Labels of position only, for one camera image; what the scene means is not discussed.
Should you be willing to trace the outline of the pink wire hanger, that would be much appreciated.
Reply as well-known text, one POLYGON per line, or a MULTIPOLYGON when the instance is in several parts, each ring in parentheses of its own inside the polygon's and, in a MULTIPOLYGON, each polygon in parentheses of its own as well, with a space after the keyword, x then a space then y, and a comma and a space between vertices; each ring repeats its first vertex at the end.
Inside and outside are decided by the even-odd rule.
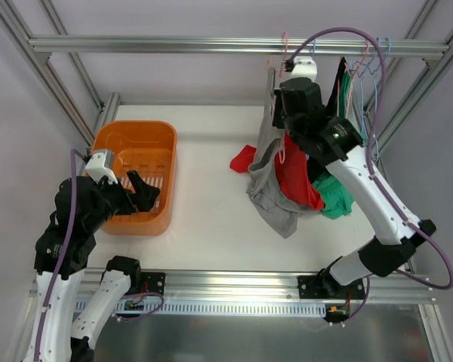
MULTIPOLYGON (((269 85, 269 95, 270 95, 270 128, 273 128, 273 121, 274 121, 274 112, 276 110, 276 95, 274 94, 274 87, 276 86, 276 79, 282 80, 284 77, 284 72, 286 69, 285 61, 287 60, 287 52, 288 52, 288 32, 284 31, 282 33, 282 44, 283 44, 283 53, 282 53, 282 62, 277 69, 275 66, 270 67, 270 62, 272 57, 268 56, 267 58, 267 70, 273 70, 273 76, 271 78, 271 82, 268 83, 269 85)), ((277 139, 278 150, 277 154, 279 156, 280 164, 285 162, 285 140, 284 136, 280 136, 277 139)))

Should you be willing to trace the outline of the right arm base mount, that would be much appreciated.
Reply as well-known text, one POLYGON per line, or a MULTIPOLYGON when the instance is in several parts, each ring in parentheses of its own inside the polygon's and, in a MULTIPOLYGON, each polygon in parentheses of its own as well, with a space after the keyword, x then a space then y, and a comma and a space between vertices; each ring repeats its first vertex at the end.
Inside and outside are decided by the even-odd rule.
POLYGON ((301 299, 347 299, 354 300, 365 297, 365 287, 362 279, 342 286, 330 276, 299 275, 297 289, 301 299))

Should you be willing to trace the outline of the grey tank top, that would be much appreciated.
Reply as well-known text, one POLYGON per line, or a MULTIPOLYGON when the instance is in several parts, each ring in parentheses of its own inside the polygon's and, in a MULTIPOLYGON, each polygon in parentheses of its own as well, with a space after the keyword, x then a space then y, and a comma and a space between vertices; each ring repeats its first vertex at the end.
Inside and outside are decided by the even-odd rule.
POLYGON ((253 162, 248 166, 251 181, 246 193, 262 219, 282 238, 289 238, 297 230, 297 221, 307 208, 290 199, 281 191, 275 172, 275 157, 280 150, 284 131, 273 126, 275 101, 273 87, 275 69, 267 70, 267 88, 263 97, 263 119, 257 138, 253 162))

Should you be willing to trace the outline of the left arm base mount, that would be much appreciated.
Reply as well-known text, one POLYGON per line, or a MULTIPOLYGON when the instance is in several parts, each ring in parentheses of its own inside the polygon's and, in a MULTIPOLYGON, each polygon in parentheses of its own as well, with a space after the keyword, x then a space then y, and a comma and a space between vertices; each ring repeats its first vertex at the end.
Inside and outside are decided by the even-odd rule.
POLYGON ((164 295, 165 289, 165 278, 164 272, 157 271, 142 271, 141 272, 141 293, 158 293, 164 295))

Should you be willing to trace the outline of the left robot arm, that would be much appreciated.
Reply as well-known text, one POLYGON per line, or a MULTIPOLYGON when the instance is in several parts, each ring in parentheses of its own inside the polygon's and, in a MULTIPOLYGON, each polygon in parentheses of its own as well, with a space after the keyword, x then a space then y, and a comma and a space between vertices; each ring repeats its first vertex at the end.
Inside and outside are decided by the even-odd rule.
POLYGON ((85 276, 94 234, 115 215, 149 211, 160 190, 130 170, 132 189, 102 176, 71 176, 55 195, 55 211, 35 245, 38 308, 27 361, 92 361, 97 340, 124 295, 138 295, 140 263, 115 256, 107 264, 99 289, 75 317, 75 301, 85 276))

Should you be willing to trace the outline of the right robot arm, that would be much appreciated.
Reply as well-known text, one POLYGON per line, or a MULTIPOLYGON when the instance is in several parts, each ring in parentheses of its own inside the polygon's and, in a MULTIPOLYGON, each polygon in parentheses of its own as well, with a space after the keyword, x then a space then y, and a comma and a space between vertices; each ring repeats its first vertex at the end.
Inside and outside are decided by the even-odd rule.
POLYGON ((326 112, 317 83, 308 77, 290 78, 279 85, 276 103, 282 111, 274 124, 345 187, 374 229, 369 242, 320 271, 318 287, 327 297, 339 299, 354 281, 397 271, 430 239, 434 223, 419 219, 402 204, 351 122, 326 112))

